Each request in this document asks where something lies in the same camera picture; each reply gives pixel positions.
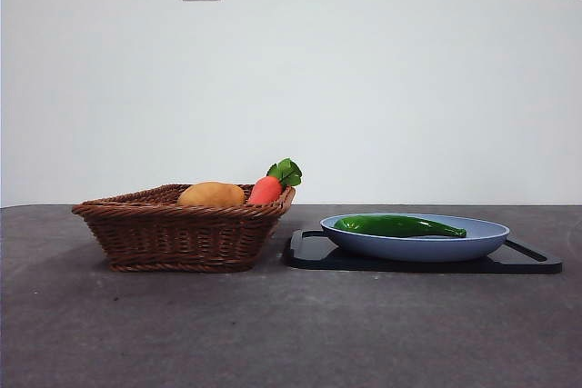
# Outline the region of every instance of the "dark table surface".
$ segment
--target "dark table surface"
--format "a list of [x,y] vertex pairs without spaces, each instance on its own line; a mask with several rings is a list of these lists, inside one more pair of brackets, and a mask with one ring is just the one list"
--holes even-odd
[[[296,229],[372,211],[502,223],[564,271],[281,263]],[[6,388],[582,386],[582,206],[295,204],[235,274],[111,272],[68,205],[5,208],[2,232]]]

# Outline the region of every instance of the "blue plate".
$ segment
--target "blue plate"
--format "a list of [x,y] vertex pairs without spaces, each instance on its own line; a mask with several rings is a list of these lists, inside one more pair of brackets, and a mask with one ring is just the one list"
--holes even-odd
[[[418,236],[395,238],[391,236],[355,234],[340,231],[333,227],[336,221],[343,217],[385,214],[424,218],[448,224],[449,226],[461,227],[467,230],[467,237]],[[505,242],[509,235],[509,229],[502,224],[485,222],[474,218],[434,214],[346,214],[327,217],[320,224],[331,241],[350,252],[396,261],[425,263],[449,263],[480,258],[494,252]]]

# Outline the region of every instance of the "brown woven basket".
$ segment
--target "brown woven basket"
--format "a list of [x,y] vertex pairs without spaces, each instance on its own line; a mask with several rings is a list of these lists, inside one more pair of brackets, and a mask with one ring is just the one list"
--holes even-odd
[[[177,206],[188,186],[87,201],[72,212],[84,218],[114,271],[242,272],[253,267],[295,195],[288,186],[271,204]],[[253,185],[239,186],[248,198]]]

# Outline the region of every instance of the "orange carrot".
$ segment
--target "orange carrot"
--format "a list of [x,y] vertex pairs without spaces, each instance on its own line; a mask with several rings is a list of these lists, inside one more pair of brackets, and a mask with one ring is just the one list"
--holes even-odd
[[278,199],[281,193],[283,193],[283,187],[276,177],[263,176],[256,181],[246,202],[248,204],[268,204]]
[[279,198],[286,186],[301,184],[301,170],[291,159],[271,165],[266,176],[256,181],[247,204],[269,204]]

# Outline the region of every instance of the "green pepper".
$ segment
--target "green pepper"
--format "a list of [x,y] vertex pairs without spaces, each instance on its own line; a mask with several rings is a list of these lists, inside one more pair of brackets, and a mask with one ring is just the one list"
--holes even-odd
[[350,215],[337,220],[334,227],[340,231],[356,234],[394,236],[398,238],[429,235],[456,238],[465,238],[467,236],[465,229],[458,229],[439,222],[406,215]]

